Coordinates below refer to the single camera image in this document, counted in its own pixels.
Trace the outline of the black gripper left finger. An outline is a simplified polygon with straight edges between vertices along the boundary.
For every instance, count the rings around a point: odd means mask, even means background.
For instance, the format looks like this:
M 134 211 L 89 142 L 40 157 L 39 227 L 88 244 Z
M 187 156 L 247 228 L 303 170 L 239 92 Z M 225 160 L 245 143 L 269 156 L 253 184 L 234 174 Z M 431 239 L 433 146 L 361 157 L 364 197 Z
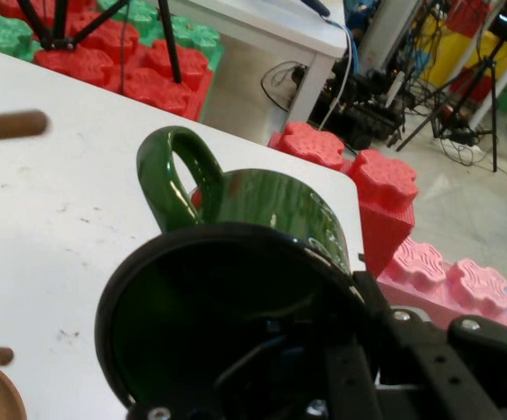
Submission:
M 128 346 L 130 419 L 380 419 L 353 338 L 144 336 Z

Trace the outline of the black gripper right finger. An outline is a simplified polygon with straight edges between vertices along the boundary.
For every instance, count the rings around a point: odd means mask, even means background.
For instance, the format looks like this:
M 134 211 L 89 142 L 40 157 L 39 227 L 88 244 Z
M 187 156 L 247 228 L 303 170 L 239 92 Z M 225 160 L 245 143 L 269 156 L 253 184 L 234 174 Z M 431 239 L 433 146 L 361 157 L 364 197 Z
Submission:
M 507 419 L 507 326 L 477 315 L 447 329 L 401 320 L 369 272 L 352 280 L 364 303 L 359 325 L 372 371 L 416 385 L 444 419 Z

